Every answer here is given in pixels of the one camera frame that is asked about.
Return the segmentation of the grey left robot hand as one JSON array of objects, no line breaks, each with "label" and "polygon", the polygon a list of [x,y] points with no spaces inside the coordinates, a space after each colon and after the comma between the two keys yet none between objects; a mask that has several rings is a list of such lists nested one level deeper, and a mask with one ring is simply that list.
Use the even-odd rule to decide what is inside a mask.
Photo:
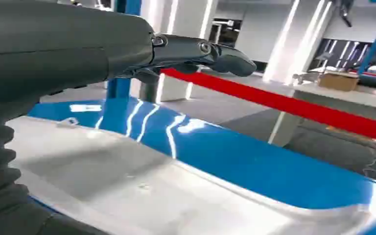
[{"label": "grey left robot hand", "polygon": [[249,76],[255,63],[207,40],[154,32],[143,18],[37,0],[0,0],[0,124],[42,96],[114,78],[156,82],[199,65]]}]

